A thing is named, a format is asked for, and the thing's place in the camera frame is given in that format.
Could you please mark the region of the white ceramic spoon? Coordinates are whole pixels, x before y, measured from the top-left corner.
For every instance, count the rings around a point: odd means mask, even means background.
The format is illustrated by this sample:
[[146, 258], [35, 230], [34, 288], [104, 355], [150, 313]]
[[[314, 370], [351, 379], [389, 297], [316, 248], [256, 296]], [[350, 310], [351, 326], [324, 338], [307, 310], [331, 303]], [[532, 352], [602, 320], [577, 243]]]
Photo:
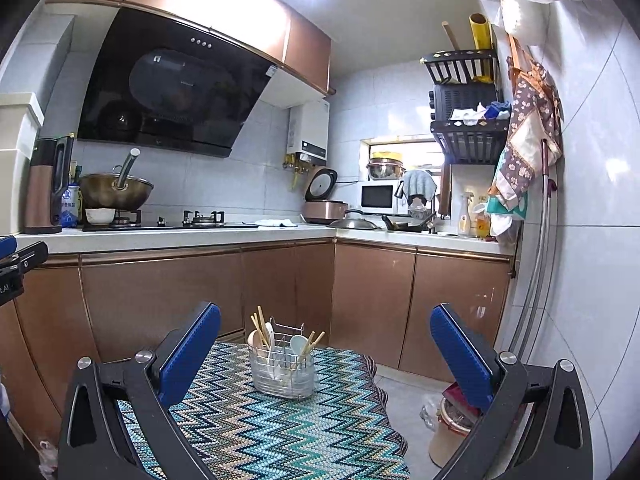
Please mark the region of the white ceramic spoon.
[[274, 331], [270, 322], [265, 322], [265, 331], [268, 347], [269, 349], [272, 349], [274, 345]]
[[290, 339], [290, 349], [296, 359], [302, 358], [306, 354], [308, 339], [304, 335], [293, 335]]

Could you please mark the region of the blue label bottle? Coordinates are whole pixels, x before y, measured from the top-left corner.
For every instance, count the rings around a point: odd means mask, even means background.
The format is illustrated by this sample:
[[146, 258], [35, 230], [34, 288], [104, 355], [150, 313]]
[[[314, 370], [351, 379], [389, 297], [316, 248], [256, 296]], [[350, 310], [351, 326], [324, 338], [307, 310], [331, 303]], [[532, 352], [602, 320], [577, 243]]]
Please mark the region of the blue label bottle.
[[81, 214], [81, 189], [78, 183], [71, 183], [61, 198], [60, 223], [62, 228], [76, 228], [81, 222]]

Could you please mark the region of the brown electric kettle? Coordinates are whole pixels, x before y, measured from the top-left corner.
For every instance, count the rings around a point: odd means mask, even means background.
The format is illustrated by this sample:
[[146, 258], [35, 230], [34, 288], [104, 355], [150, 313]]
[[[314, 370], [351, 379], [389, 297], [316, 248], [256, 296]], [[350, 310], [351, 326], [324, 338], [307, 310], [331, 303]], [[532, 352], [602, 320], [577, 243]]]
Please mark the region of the brown electric kettle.
[[62, 195], [70, 184], [75, 135], [41, 138], [35, 142], [29, 165], [24, 229], [26, 234], [62, 231]]

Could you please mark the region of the metal wok on stove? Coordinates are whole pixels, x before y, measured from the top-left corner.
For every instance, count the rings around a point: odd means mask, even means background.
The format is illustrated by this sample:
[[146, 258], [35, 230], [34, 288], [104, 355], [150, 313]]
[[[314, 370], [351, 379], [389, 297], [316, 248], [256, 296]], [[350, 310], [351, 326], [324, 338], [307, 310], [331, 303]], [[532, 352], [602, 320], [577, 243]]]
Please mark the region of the metal wok on stove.
[[132, 148], [124, 163], [112, 172], [85, 174], [79, 186], [87, 209], [115, 209], [136, 211], [149, 199], [154, 185], [149, 180], [131, 174], [140, 156], [138, 148]]

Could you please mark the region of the gas stove top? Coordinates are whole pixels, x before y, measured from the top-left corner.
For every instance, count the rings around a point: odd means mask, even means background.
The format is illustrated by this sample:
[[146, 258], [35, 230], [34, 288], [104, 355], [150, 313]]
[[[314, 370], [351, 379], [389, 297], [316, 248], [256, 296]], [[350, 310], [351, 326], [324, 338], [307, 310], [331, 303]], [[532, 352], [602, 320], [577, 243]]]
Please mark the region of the gas stove top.
[[168, 231], [168, 230], [223, 230], [223, 229], [257, 229], [258, 225], [247, 222], [229, 222], [222, 210], [214, 210], [209, 214], [201, 211], [184, 210], [178, 221], [157, 216], [152, 218], [142, 214], [141, 210], [115, 212], [114, 219], [106, 226], [96, 226], [88, 221], [82, 226], [84, 232], [116, 232], [116, 231]]

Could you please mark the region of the long bamboo chopstick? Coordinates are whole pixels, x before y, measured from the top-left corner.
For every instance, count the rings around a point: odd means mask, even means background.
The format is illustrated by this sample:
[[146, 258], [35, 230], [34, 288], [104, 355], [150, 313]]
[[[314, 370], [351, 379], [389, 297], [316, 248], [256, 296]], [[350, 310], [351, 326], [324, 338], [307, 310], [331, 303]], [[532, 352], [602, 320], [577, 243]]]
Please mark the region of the long bamboo chopstick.
[[303, 348], [302, 353], [299, 355], [301, 359], [305, 359], [308, 354], [311, 354], [311, 351], [314, 350], [318, 346], [318, 343], [322, 341], [322, 339], [326, 336], [326, 332], [322, 330], [322, 332], [318, 336], [314, 336], [311, 334]]

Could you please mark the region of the zigzag patterned table cloth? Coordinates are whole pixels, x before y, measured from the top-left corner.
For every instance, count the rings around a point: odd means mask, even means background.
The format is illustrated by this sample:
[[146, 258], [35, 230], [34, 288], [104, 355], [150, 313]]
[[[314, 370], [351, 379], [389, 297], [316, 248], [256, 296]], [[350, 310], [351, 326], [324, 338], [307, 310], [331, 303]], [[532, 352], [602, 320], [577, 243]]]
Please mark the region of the zigzag patterned table cloth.
[[409, 478], [375, 362], [320, 348], [314, 365], [310, 398], [276, 398], [254, 387], [247, 346], [217, 342], [169, 413], [218, 479]]

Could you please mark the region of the spray bottle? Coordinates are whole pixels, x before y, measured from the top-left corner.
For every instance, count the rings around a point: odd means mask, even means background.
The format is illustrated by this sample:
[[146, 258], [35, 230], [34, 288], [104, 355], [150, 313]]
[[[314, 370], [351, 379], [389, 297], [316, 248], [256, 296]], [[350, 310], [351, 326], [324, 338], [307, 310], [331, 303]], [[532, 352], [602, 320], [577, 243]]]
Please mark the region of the spray bottle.
[[458, 234], [469, 237], [472, 229], [471, 209], [473, 206], [474, 193], [465, 191], [460, 195], [460, 210], [458, 218]]

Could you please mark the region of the black frying pan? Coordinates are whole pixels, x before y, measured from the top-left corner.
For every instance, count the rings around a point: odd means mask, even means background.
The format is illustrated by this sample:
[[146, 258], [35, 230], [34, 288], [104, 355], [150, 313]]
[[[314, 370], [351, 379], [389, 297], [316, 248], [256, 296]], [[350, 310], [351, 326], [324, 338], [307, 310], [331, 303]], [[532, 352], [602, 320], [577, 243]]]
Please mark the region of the black frying pan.
[[434, 216], [428, 214], [424, 219], [413, 217], [394, 217], [382, 214], [381, 219], [390, 232], [428, 233], [435, 234]]

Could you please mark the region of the metal pot lid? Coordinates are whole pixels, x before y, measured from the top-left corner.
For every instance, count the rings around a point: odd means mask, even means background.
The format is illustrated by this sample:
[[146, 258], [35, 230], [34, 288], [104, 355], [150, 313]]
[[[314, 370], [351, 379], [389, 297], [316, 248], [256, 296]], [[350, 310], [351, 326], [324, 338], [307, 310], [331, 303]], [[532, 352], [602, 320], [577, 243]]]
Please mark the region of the metal pot lid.
[[378, 226], [370, 220], [363, 217], [363, 213], [358, 209], [347, 209], [344, 217], [334, 220], [330, 223], [330, 227], [333, 229], [342, 230], [360, 230], [360, 231], [375, 231]]

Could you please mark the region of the white microwave oven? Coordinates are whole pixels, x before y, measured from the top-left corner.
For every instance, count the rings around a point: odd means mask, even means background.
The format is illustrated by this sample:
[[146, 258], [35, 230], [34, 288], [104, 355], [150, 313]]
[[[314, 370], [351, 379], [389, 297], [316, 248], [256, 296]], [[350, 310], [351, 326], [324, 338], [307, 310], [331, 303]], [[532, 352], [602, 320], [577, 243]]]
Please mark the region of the white microwave oven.
[[401, 180], [371, 180], [359, 185], [359, 208], [365, 214], [408, 214]]

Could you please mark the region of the steel pot on microwave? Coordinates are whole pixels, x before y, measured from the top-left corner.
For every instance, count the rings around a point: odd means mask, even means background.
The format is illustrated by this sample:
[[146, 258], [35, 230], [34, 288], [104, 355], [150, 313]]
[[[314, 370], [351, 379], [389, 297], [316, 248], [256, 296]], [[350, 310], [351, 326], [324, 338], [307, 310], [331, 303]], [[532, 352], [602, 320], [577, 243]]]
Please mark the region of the steel pot on microwave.
[[371, 180], [399, 180], [405, 172], [401, 154], [396, 152], [374, 152], [367, 163]]

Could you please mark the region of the black range hood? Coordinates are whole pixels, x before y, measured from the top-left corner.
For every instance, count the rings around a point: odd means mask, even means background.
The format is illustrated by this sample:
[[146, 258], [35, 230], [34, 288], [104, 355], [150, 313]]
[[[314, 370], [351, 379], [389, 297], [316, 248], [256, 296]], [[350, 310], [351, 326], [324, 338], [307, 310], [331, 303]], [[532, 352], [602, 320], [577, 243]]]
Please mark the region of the black range hood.
[[78, 134], [227, 158], [275, 71], [228, 40], [122, 8], [93, 65]]

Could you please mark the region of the yellow roll on rack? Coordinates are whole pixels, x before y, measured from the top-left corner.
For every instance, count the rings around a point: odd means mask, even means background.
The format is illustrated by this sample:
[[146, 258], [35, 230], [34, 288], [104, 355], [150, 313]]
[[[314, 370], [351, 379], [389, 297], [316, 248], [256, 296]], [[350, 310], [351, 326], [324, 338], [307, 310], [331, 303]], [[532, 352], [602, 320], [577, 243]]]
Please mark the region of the yellow roll on rack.
[[[492, 45], [490, 24], [486, 16], [481, 13], [473, 13], [469, 16], [469, 22], [475, 49], [491, 50], [494, 46]], [[482, 66], [480, 82], [484, 82], [485, 84], [493, 82], [494, 76], [492, 76], [491, 59], [484, 58], [480, 66]]]

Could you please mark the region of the black wall rack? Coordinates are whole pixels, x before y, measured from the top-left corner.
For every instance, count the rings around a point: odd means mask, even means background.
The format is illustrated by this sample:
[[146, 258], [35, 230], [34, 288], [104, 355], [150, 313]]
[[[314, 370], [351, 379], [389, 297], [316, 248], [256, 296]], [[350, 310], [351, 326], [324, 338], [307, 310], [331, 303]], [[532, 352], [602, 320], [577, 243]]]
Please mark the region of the black wall rack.
[[434, 87], [428, 92], [431, 133], [447, 162], [495, 165], [506, 144], [508, 122], [499, 118], [454, 118], [503, 99], [495, 50], [438, 51], [420, 59]]

